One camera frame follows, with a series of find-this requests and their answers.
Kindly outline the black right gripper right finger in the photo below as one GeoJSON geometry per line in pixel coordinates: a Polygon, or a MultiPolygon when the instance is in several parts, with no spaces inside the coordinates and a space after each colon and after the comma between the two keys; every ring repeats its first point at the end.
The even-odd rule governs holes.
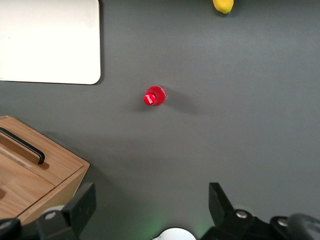
{"type": "Polygon", "coordinates": [[[212,226],[202,240],[318,240],[320,220],[302,213],[274,216],[264,222],[244,209],[235,209],[221,185],[209,183],[208,208],[212,226]]]}

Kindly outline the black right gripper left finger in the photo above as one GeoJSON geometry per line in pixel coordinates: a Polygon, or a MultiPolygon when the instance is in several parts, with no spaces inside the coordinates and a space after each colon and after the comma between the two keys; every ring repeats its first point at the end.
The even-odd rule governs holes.
{"type": "Polygon", "coordinates": [[[62,206],[51,207],[36,220],[22,224],[18,218],[0,220],[2,240],[79,240],[97,208],[94,183],[85,183],[62,206]]]}

